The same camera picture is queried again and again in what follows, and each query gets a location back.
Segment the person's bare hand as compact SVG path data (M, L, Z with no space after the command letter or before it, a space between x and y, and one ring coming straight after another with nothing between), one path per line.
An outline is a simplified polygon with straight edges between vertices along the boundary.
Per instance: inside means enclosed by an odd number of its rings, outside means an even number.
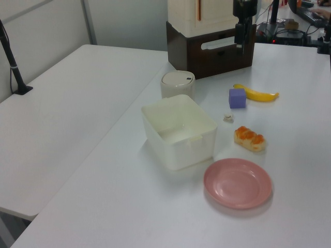
M330 18L330 11L327 11L325 9L321 9L321 8L318 8L318 9L313 9L312 12L326 18L326 19L329 19Z

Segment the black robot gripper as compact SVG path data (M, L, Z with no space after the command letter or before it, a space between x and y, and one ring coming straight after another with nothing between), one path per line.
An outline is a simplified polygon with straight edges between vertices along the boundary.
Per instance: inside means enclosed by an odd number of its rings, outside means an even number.
M235 25L234 43L239 49L245 47L250 41L250 34L253 26L253 16L256 15L258 8L257 0L233 0L233 15L239 19L245 19L244 23Z

